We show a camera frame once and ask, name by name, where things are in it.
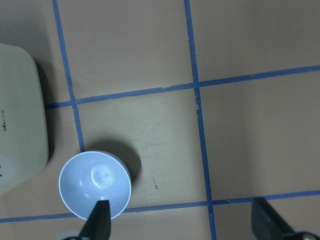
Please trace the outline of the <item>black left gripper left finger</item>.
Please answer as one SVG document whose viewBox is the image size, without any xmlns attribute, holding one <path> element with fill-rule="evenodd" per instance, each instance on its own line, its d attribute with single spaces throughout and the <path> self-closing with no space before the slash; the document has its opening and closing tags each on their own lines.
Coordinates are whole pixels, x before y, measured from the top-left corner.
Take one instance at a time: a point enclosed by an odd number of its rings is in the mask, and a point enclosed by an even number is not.
<svg viewBox="0 0 320 240">
<path fill-rule="evenodd" d="M 79 240 L 109 240 L 111 236 L 111 209 L 108 200 L 99 200 L 81 229 Z"/>
</svg>

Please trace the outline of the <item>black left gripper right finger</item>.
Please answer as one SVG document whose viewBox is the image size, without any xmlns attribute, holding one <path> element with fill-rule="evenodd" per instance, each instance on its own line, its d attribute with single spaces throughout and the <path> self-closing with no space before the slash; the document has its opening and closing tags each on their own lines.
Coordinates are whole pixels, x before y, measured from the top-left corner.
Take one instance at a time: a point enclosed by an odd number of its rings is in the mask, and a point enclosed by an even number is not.
<svg viewBox="0 0 320 240">
<path fill-rule="evenodd" d="M 251 203 L 251 230 L 257 240 L 299 240 L 300 234 L 264 198 Z"/>
</svg>

